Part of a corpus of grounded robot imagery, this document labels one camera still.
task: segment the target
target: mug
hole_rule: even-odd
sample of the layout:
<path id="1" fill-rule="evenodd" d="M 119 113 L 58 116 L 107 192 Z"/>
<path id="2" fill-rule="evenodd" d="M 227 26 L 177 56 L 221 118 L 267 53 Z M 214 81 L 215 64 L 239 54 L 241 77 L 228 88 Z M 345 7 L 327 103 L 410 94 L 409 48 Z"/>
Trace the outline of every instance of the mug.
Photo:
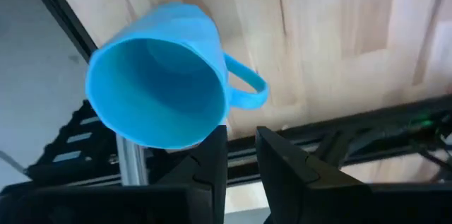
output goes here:
<path id="1" fill-rule="evenodd" d="M 228 71 L 251 85 L 228 85 Z M 267 83 L 221 49 L 214 22 L 190 4 L 158 6 L 96 50 L 88 99 L 111 130 L 139 145 L 180 149 L 200 143 L 230 107 L 257 109 Z"/>

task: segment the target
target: black metal frame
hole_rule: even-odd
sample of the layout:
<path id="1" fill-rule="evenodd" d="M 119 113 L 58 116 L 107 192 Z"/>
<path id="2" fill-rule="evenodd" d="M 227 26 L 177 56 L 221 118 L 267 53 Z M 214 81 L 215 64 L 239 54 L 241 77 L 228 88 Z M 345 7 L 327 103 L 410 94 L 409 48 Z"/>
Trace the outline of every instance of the black metal frame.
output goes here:
<path id="1" fill-rule="evenodd" d="M 66 0 L 42 1 L 77 47 L 83 58 L 88 61 L 91 53 L 97 47 Z M 402 133 L 401 135 L 391 135 L 391 133 L 395 133 L 394 124 L 403 127 L 407 126 L 413 117 L 445 112 L 452 112 L 451 96 L 385 108 L 364 114 L 356 114 L 326 122 L 308 124 L 284 131 L 277 131 L 277 133 L 294 145 L 307 151 L 313 151 L 325 139 L 342 144 L 341 147 L 344 147 L 348 146 L 348 143 L 360 134 L 375 131 L 376 134 L 373 135 L 373 138 L 371 134 L 370 138 L 361 140 L 361 142 L 365 141 L 364 144 L 368 144 L 367 146 L 346 157 L 343 164 L 351 165 L 416 153 L 418 149 L 413 147 L 413 140 L 428 150 L 437 149 L 439 146 L 434 140 L 430 139 L 432 137 L 432 130 L 418 131 L 413 134 Z M 256 162 L 254 136 L 228 142 L 228 150 L 227 185 L 234 186 L 259 181 L 260 175 Z M 171 153 L 165 155 L 165 158 L 177 161 L 186 154 L 187 151 Z M 333 159 L 341 160 L 344 154 L 347 155 L 348 152 L 338 153 L 338 156 L 335 156 Z M 161 157 L 162 155 L 154 155 L 148 158 L 148 166 L 152 168 Z"/>

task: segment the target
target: wood grain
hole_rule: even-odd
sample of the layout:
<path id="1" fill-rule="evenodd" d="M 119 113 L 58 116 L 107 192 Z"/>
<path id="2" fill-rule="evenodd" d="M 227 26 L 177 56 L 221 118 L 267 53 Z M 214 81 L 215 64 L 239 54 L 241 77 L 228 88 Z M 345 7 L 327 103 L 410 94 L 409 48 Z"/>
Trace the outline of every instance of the wood grain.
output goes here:
<path id="1" fill-rule="evenodd" d="M 452 83 L 452 0 L 67 1 L 99 46 L 158 4 L 200 6 L 224 50 L 270 85 L 261 109 L 231 111 L 231 138 L 442 95 Z"/>

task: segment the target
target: cable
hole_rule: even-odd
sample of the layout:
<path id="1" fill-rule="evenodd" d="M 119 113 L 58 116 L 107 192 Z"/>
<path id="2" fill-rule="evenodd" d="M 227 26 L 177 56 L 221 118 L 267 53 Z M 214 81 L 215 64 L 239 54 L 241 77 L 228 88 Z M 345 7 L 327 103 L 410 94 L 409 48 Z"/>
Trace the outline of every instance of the cable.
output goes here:
<path id="1" fill-rule="evenodd" d="M 19 173 L 25 175 L 25 168 L 23 168 L 17 161 L 15 161 L 11 156 L 0 150 L 0 158 L 8 163 L 11 167 L 17 170 Z"/>

